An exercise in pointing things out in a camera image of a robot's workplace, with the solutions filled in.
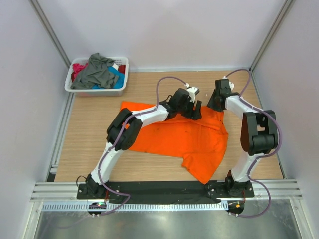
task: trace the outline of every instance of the green cloth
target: green cloth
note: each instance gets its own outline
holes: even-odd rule
[[[88,65],[75,77],[71,89],[91,89],[95,84],[105,89],[112,88],[119,78],[108,70],[113,64],[113,59],[100,56],[99,53],[91,55]]]

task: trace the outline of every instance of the laundry basket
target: laundry basket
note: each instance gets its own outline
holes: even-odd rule
[[[72,62],[71,66],[69,68],[68,75],[67,75],[66,80],[65,80],[65,86],[64,86],[65,90],[68,92],[73,92],[77,96],[121,96],[123,94],[125,87],[126,87],[126,82],[128,81],[129,60],[126,57],[108,57],[108,58],[113,59],[115,61],[115,64],[117,64],[118,66],[125,65],[124,83],[123,83],[123,86],[121,88],[119,88],[119,89],[85,89],[85,90],[71,89],[71,85],[72,85],[71,75],[73,73],[72,65],[74,63],[79,63],[81,65],[85,65],[86,63],[88,63],[89,58],[84,57],[84,58],[76,58]]]

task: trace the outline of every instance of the orange cloth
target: orange cloth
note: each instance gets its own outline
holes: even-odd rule
[[[122,102],[121,109],[139,111],[152,106]],[[223,124],[224,112],[204,106],[201,114],[199,120],[178,114],[167,121],[143,127],[129,150],[182,157],[182,166],[198,181],[206,184],[223,160],[228,133]]]

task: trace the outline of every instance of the light wood surface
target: light wood surface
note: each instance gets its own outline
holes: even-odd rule
[[[197,97],[206,105],[215,80],[228,72],[143,72],[129,73],[127,87],[121,97],[76,97],[55,177],[56,182],[74,182],[79,175],[87,176],[98,163],[106,143],[106,129],[119,112],[121,101],[154,104],[155,86],[161,77],[173,75],[182,78],[192,86],[200,88]],[[234,73],[230,80],[235,91],[240,92],[247,82],[247,73]],[[183,85],[175,79],[166,79],[159,87],[159,98],[164,100]],[[260,106],[255,88],[251,82],[244,98]],[[224,179],[239,159],[241,120],[232,112],[225,112],[224,124],[229,133],[225,157],[212,179]],[[110,181],[173,181],[196,180],[181,166],[182,158],[126,151],[114,167]],[[256,179],[280,179],[282,174],[277,157],[264,159],[258,165],[253,177]]]

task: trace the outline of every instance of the wall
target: wall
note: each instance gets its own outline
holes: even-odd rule
[[[318,12],[317,0],[296,1],[255,71],[263,107],[275,110],[284,133],[279,151],[284,172],[297,179],[314,225],[319,221]]]
[[[14,239],[48,171],[67,69],[26,0],[1,1],[0,56],[0,234]]]
[[[70,60],[127,56],[131,70],[248,67],[284,0],[39,0]]]

